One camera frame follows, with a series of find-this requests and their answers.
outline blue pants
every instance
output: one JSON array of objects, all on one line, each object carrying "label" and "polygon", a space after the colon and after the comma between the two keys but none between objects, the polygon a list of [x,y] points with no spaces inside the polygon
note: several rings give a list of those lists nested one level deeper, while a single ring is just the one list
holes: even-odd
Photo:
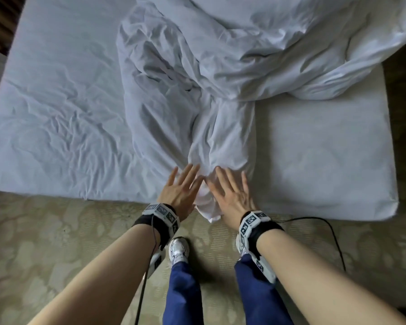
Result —
[{"label": "blue pants", "polygon": [[[266,280],[249,254],[236,263],[235,272],[248,325],[293,325],[275,285]],[[203,325],[200,285],[186,262],[171,269],[163,325]]]}]

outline crumpled white bedsheet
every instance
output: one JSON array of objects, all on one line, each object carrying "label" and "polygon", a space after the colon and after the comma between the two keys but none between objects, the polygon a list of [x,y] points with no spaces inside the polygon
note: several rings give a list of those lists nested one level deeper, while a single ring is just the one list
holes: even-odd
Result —
[{"label": "crumpled white bedsheet", "polygon": [[[406,0],[137,0],[117,38],[136,155],[160,181],[252,176],[254,101],[334,98],[405,43]],[[205,185],[196,204],[221,213]]]}]

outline person's right hand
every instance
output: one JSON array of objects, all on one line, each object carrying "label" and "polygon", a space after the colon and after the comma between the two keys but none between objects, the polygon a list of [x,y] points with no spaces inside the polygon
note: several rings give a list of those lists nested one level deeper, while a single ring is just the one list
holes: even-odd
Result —
[{"label": "person's right hand", "polygon": [[242,171],[242,189],[240,189],[233,177],[232,170],[229,168],[222,169],[217,166],[215,172],[217,173],[219,183],[224,190],[224,194],[222,194],[212,181],[205,179],[206,184],[217,200],[221,211],[224,213],[222,216],[224,222],[230,228],[239,230],[243,215],[248,211],[257,210],[257,207],[250,196],[247,176],[245,172]]}]

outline beige floral carpet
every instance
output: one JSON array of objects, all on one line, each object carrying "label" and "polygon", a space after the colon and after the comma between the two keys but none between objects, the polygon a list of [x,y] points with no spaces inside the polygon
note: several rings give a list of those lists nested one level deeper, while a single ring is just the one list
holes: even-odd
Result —
[{"label": "beige floral carpet", "polygon": [[[398,215],[385,222],[331,223],[348,274],[390,304],[406,306],[406,47],[384,65],[401,199]],[[84,265],[129,228],[143,208],[134,203],[0,193],[0,324],[27,324]],[[326,224],[303,220],[285,227],[341,266]],[[202,283],[206,324],[244,324],[233,271],[238,258],[235,234],[221,222],[211,225],[197,214],[179,234],[188,236],[194,247],[191,263]],[[149,279],[141,324],[161,322],[169,274],[164,261]],[[133,324],[135,302],[123,324]],[[302,323],[294,308],[292,316]]]}]

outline mattress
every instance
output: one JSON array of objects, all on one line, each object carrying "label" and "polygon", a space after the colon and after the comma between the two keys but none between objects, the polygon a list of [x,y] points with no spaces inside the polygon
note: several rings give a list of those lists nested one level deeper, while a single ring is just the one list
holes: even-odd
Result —
[{"label": "mattress", "polygon": [[[134,0],[27,0],[0,83],[0,191],[151,202],[135,157],[115,38]],[[382,69],[338,98],[256,104],[262,209],[381,220],[397,187]]]}]

